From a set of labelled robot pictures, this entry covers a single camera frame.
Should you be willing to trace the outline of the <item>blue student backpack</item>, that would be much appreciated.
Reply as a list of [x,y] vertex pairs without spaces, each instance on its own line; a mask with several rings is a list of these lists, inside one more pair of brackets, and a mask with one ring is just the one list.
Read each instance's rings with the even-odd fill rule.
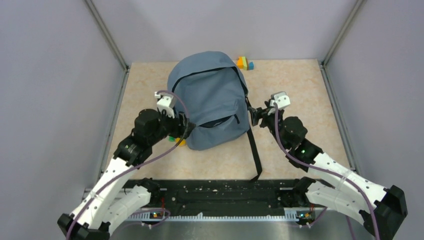
[[204,151],[247,135],[257,181],[263,168],[249,120],[249,90],[234,61],[221,51],[187,56],[170,72],[167,89],[181,99],[175,110],[195,124],[188,147]]

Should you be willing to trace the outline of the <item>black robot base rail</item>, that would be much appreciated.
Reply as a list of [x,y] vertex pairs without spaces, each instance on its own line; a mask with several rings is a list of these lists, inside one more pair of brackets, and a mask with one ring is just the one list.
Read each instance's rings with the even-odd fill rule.
[[307,200],[306,184],[311,178],[250,180],[129,180],[123,191],[136,186],[152,191],[145,209],[165,209],[173,220],[262,220],[272,217],[303,217],[290,213],[313,212],[317,203]]

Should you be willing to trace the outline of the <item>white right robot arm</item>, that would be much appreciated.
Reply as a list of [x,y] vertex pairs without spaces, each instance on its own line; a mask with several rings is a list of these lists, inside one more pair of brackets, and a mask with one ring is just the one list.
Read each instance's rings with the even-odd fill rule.
[[405,192],[374,183],[341,165],[306,139],[307,129],[283,110],[249,107],[252,124],[268,128],[286,158],[318,180],[302,177],[294,187],[299,206],[320,205],[357,221],[377,240],[392,240],[408,215]]

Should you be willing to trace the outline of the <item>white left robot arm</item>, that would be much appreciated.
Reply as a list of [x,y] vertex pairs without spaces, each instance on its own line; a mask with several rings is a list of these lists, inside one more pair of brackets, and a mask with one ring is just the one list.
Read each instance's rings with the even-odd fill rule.
[[57,220],[67,240],[108,240],[130,215],[160,202],[159,186],[146,178],[119,200],[117,194],[136,170],[151,163],[153,146],[168,136],[186,139],[195,124],[183,113],[144,109],[115,150],[109,165],[78,207]]

